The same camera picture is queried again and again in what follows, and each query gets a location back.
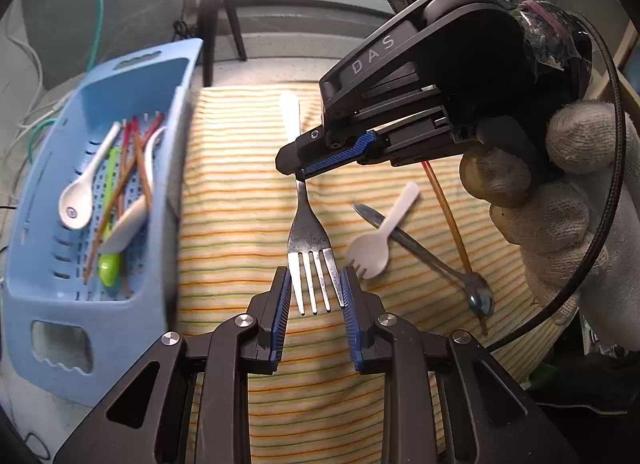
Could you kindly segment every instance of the yellow striped fabric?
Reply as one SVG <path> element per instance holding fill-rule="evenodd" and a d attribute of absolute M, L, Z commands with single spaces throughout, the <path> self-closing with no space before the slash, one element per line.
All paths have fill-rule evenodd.
<path fill-rule="evenodd" d="M 184 168 L 180 227 L 180 328 L 187 335 L 214 329 L 243 312 L 251 296 L 267 291 L 275 268 L 287 264 L 287 237 L 296 211 L 292 177 L 274 167 L 287 142 L 278 97 L 300 98 L 302 129 L 317 126 L 321 99 L 316 84 L 207 88 L 191 126 Z M 460 158 L 434 161 L 474 270 L 494 291 L 488 338 L 468 309 L 462 289 L 417 261 L 395 243 L 383 275 L 363 288 L 388 311 L 418 328 L 448 334 L 465 328 L 485 344 L 532 317 L 534 303 L 518 248 L 494 228 L 488 205 L 460 185 Z M 440 206 L 420 165 L 348 165 L 307 181 L 309 200 L 332 242 L 338 267 L 356 235 L 371 231 L 351 203 L 386 214 L 408 180 L 422 190 L 402 227 L 445 262 L 463 270 Z M 310 311 L 305 292 L 305 309 Z M 342 313 L 331 290 L 332 312 L 300 317 L 290 309 L 282 362 L 274 376 L 250 376 L 251 454 L 255 464 L 373 463 L 380 460 L 382 376 L 360 376 L 351 365 Z M 497 353 L 517 380 L 536 367 L 561 333 L 546 322 Z M 436 430 L 443 441 L 435 382 L 431 382 Z M 196 390 L 191 418 L 197 420 Z"/>

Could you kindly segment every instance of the blue plastic basket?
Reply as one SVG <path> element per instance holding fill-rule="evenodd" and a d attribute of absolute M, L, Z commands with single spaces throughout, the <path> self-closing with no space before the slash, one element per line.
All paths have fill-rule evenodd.
<path fill-rule="evenodd" d="M 6 262 L 5 335 L 18 374 L 57 396 L 94 406 L 166 330 L 177 291 L 182 165 L 193 108 L 189 87 L 201 44 L 199 39 L 166 44 L 95 67 L 63 108 L 25 183 Z M 94 179 L 94 212 L 87 227 L 63 226 L 60 193 L 82 173 L 114 121 L 137 115 L 144 131 L 156 111 L 165 114 L 167 129 L 154 157 L 148 230 L 141 230 L 124 253 L 130 293 L 121 280 L 104 288 L 95 269 L 84 285 L 82 269 L 102 214 L 106 160 Z M 149 113 L 147 123 L 143 113 Z M 121 141 L 122 133 L 114 145 Z M 133 176 L 127 205 L 138 195 Z M 90 369 L 38 357 L 34 322 L 82 329 L 73 331 L 86 341 Z"/>

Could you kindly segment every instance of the white glove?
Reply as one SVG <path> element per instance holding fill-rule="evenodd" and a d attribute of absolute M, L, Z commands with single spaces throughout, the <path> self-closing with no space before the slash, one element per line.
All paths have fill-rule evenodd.
<path fill-rule="evenodd" d="M 551 119 L 546 149 L 561 180 L 530 187 L 520 159 L 478 146 L 460 162 L 460 179 L 490 202 L 504 238 L 521 246 L 529 289 L 541 305 L 553 299 L 587 250 L 609 191 L 615 144 L 614 110 L 580 102 Z M 626 118 L 625 177 L 605 247 L 578 292 L 554 315 L 568 322 L 576 304 L 602 341 L 640 349 L 640 140 Z"/>

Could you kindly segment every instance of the gloved hand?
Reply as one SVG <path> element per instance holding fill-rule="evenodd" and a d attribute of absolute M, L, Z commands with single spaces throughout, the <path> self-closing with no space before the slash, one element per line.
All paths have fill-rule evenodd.
<path fill-rule="evenodd" d="M 460 162 L 466 191 L 490 202 L 504 238 L 521 246 L 526 280 L 546 305 L 587 250 L 609 190 L 615 144 L 614 110 L 579 102 L 551 119 L 546 148 L 562 179 L 532 187 L 527 165 L 502 150 L 478 146 Z M 605 247 L 578 292 L 554 315 L 568 322 L 580 306 L 610 345 L 640 349 L 640 140 L 626 118 L 626 165 L 620 203 Z"/>

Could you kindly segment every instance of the green spoon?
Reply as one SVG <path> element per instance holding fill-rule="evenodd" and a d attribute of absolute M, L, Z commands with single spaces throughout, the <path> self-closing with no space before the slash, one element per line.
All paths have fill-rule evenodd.
<path fill-rule="evenodd" d="M 109 150 L 109 160 L 107 161 L 107 179 L 104 195 L 102 196 L 102 207 L 107 205 L 113 194 L 113 175 L 116 169 L 116 160 L 120 155 L 120 148 Z M 106 240 L 111 234 L 111 221 L 107 222 L 102 234 L 102 240 Z M 98 258 L 98 276 L 105 287 L 113 287 L 120 274 L 120 253 L 101 254 Z"/>

